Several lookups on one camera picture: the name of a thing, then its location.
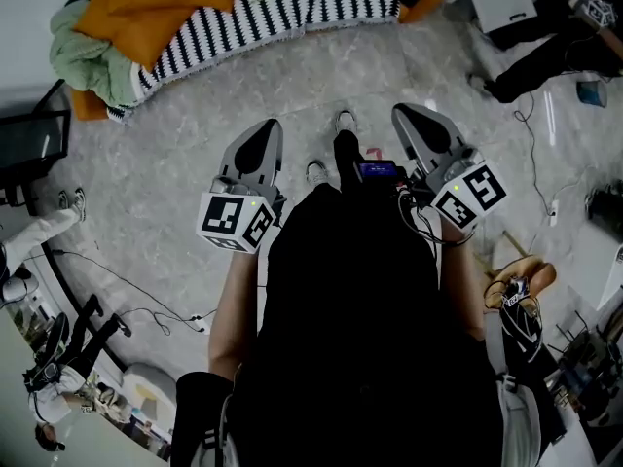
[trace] gray tile floor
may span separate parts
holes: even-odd
[[[89,218],[55,239],[55,246],[98,260],[182,315],[207,313],[217,305],[229,254],[198,239],[194,227],[201,194],[209,188],[225,147],[254,123],[279,119],[284,155],[277,182],[289,198],[287,215],[309,191],[304,171],[310,159],[326,160],[337,176],[332,160],[336,111],[354,111],[363,148],[381,148],[386,158],[404,163],[390,110],[398,101],[410,101],[435,106],[452,118],[466,140],[498,164],[512,191],[512,199],[480,228],[477,249],[491,255],[506,228],[526,247],[533,243],[533,251],[562,264],[574,254],[573,234],[583,219],[584,194],[596,183],[621,175],[623,88],[617,81],[607,86],[607,109],[577,101],[575,75],[552,80],[534,93],[530,123],[543,194],[549,200],[580,180],[558,193],[559,223],[550,228],[531,185],[530,136],[513,117],[518,106],[528,112],[530,98],[500,105],[481,98],[464,79],[476,57],[496,74],[530,48],[498,54],[466,24],[437,13],[416,24],[363,26],[267,46],[162,89],[128,126],[74,122],[69,156],[38,185],[37,193],[43,206],[51,208],[58,190],[82,185],[89,197]],[[555,108],[554,147],[549,143],[545,90],[551,92]],[[95,292],[110,310],[158,308],[90,263],[69,257],[59,262],[83,299]],[[265,272],[260,276],[264,283]],[[296,302],[296,293],[292,295]],[[563,344],[554,324],[571,327],[574,309],[589,320],[598,317],[563,278],[541,303],[545,339],[558,345]],[[122,358],[156,365],[173,377],[205,368],[205,336],[171,322],[167,338],[142,312],[130,321],[132,339],[111,340]]]

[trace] white sneaker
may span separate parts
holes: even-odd
[[[357,133],[357,121],[351,111],[341,111],[335,118],[335,132],[337,135],[340,131],[350,131],[351,133]]]
[[[321,183],[329,183],[329,171],[321,161],[315,160],[308,164],[305,178],[312,187],[316,188]]]
[[[82,187],[78,187],[75,192],[74,205],[80,213],[80,222],[84,222],[87,219],[87,196]]]
[[[478,93],[480,93],[482,96],[486,98],[491,98],[493,96],[491,95],[491,92],[485,88],[485,83],[487,83],[487,80],[485,80],[482,76],[476,76],[475,74],[467,75],[468,85],[478,91]]]
[[[69,197],[65,191],[58,193],[58,209],[69,209]]]

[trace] black and white striped fabric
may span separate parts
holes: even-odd
[[[397,0],[236,0],[230,14],[202,7],[175,33],[154,70],[140,67],[132,81],[146,99],[165,83],[267,43],[319,29],[396,22],[398,14]],[[122,121],[131,110],[109,107],[108,116]]]

